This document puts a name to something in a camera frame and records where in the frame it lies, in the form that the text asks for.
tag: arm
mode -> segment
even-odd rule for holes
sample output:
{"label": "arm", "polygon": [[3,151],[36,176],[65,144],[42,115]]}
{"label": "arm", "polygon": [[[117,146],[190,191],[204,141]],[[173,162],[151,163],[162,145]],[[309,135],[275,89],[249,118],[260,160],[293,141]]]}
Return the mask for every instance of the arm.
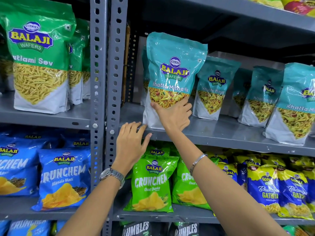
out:
{"label": "arm", "polygon": [[[184,98],[170,108],[155,103],[151,106],[190,169],[203,153],[181,132],[189,125],[191,104],[187,102],[188,98]],[[209,158],[202,158],[192,174],[227,235],[287,235],[250,194]]]}
{"label": "arm", "polygon": [[[148,134],[141,145],[142,135],[147,126],[143,125],[137,132],[140,125],[141,123],[135,122],[124,124],[117,137],[116,158],[112,169],[119,171],[124,176],[144,154],[152,135]],[[99,235],[119,187],[120,181],[114,176],[108,176],[101,181],[57,236]]]}

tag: silver bangle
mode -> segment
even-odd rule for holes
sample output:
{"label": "silver bangle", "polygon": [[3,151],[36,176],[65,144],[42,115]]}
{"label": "silver bangle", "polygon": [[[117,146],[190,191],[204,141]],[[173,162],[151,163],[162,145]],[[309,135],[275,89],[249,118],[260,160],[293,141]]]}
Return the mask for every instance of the silver bangle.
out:
{"label": "silver bangle", "polygon": [[191,168],[190,168],[190,171],[189,171],[189,173],[190,173],[191,176],[192,176],[192,171],[193,171],[194,168],[195,168],[195,165],[196,165],[203,157],[205,157],[205,156],[208,156],[208,154],[203,154],[203,155],[199,156],[198,159],[192,164],[192,166],[191,166]]}

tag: forearm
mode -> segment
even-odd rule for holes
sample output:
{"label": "forearm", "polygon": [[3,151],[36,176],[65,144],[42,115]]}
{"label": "forearm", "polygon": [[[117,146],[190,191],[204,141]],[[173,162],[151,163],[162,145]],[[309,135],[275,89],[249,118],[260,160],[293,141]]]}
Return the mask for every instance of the forearm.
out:
{"label": "forearm", "polygon": [[108,176],[101,181],[63,226],[58,236],[100,235],[119,187],[120,181],[114,176]]}
{"label": "forearm", "polygon": [[[203,153],[180,131],[167,131],[188,169]],[[232,178],[204,157],[193,177],[228,235],[286,235]]]}

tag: wristwatch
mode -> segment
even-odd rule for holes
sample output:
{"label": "wristwatch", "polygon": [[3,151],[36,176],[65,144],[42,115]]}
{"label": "wristwatch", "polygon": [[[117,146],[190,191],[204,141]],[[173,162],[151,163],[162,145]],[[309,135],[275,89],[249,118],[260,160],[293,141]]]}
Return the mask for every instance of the wristwatch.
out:
{"label": "wristwatch", "polygon": [[114,176],[117,179],[119,179],[119,181],[120,181],[120,188],[119,189],[121,189],[124,186],[125,177],[122,173],[120,173],[117,170],[114,170],[112,168],[107,168],[100,174],[100,181],[106,179],[108,176]]}

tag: hand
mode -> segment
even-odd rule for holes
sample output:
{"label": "hand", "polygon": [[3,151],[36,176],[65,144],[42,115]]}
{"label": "hand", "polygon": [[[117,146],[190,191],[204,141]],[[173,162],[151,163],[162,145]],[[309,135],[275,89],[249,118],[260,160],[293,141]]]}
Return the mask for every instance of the hand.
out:
{"label": "hand", "polygon": [[119,171],[124,176],[132,169],[147,149],[152,133],[146,135],[142,145],[141,139],[146,125],[137,128],[141,122],[125,123],[122,125],[116,141],[116,158],[112,169]]}
{"label": "hand", "polygon": [[157,112],[160,121],[166,132],[179,130],[183,131],[190,123],[188,117],[192,114],[189,97],[185,97],[169,108],[163,108],[159,104],[151,102],[151,107]]}

